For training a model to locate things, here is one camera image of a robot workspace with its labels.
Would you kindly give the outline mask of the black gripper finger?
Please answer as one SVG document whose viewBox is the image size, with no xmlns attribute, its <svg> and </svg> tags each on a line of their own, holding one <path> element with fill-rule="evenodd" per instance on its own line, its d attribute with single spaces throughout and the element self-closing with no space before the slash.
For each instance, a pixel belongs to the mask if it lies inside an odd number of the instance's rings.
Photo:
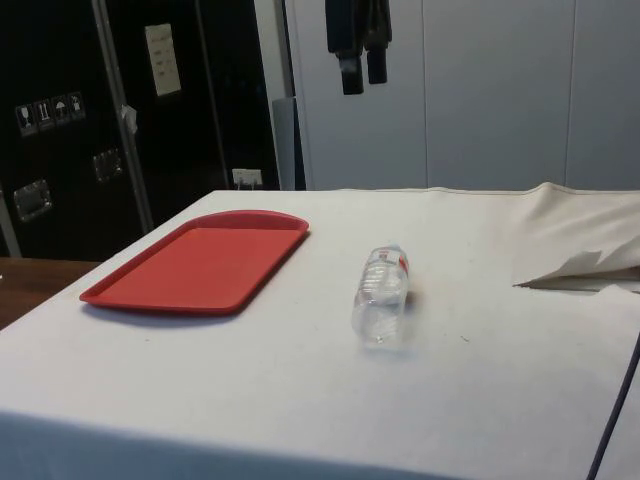
<svg viewBox="0 0 640 480">
<path fill-rule="evenodd" d="M 368 81 L 371 85 L 385 84 L 387 50 L 392 41 L 392 27 L 388 0 L 373 0 L 365 10 L 363 45 L 367 52 Z"/>
<path fill-rule="evenodd" d="M 338 60 L 344 95 L 364 91 L 362 5 L 355 0 L 325 1 L 327 48 Z"/>
</svg>

